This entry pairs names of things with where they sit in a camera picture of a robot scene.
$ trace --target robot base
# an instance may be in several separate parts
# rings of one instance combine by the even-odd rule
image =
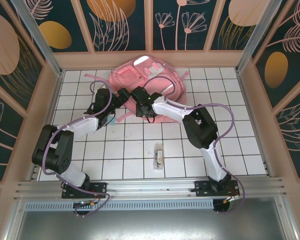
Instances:
[[[106,182],[92,182],[90,183],[90,192],[96,193],[106,193],[107,192],[107,183]],[[98,195],[101,199],[106,198],[105,195]],[[62,188],[62,199],[95,199],[95,195],[87,194],[81,191],[78,191],[71,186],[64,184]]]

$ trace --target fern drawing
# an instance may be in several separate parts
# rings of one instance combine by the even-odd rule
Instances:
[[[277,120],[288,149],[300,151],[300,103],[283,109]]]
[[[105,0],[101,0],[102,8],[96,0],[92,0],[93,12],[99,17],[90,17],[94,24],[93,45],[96,51],[125,51],[129,44],[129,25],[125,13],[112,1],[113,10]]]
[[[53,8],[52,0],[24,0],[31,16],[37,20],[44,20]]]
[[[286,52],[300,53],[300,0],[297,2],[293,14],[290,17],[288,17],[285,21],[283,21],[279,25],[279,27],[285,24],[290,19],[293,19],[295,26],[291,27],[286,32],[282,40],[272,42],[266,47],[282,43],[283,49]]]

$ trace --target gray metal surface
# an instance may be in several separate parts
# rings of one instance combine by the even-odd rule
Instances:
[[[212,210],[25,212],[18,240],[284,240],[273,199],[247,200],[235,213]]]
[[[59,64],[49,47],[45,37],[42,35],[41,31],[39,30],[38,24],[31,16],[31,13],[25,3],[22,0],[10,0],[13,4],[14,8],[16,9],[17,13],[19,14],[20,18],[22,19],[24,25],[31,33],[31,36],[35,40],[36,44],[40,48],[42,54],[44,55],[47,62],[50,64],[51,68],[53,69],[56,75],[60,75],[60,67]]]
[[[280,7],[282,0],[271,0],[268,2],[258,24],[254,28],[243,52],[239,62],[237,64],[237,71],[241,73],[248,61],[250,60],[252,54],[254,53],[255,49],[257,48],[259,42],[263,38],[265,32],[267,31],[274,15],[276,14],[277,10]]]

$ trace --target wire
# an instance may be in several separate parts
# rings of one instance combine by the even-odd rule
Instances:
[[[153,121],[152,122],[150,122],[150,120],[149,120],[148,117],[146,117],[146,119],[147,119],[148,123],[153,124],[155,122],[155,120],[156,120],[156,117],[155,116],[153,117]]]
[[[105,127],[105,126],[107,126],[109,123],[111,123],[112,120],[113,120],[115,117],[116,117],[116,112],[114,112],[113,118],[112,118],[109,122],[105,123],[105,124],[103,125],[103,127]]]

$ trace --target floral wallpaper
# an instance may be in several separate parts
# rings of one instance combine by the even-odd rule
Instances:
[[[154,0],[153,50],[202,50],[216,0]]]
[[[23,120],[0,98],[0,181],[4,177]]]

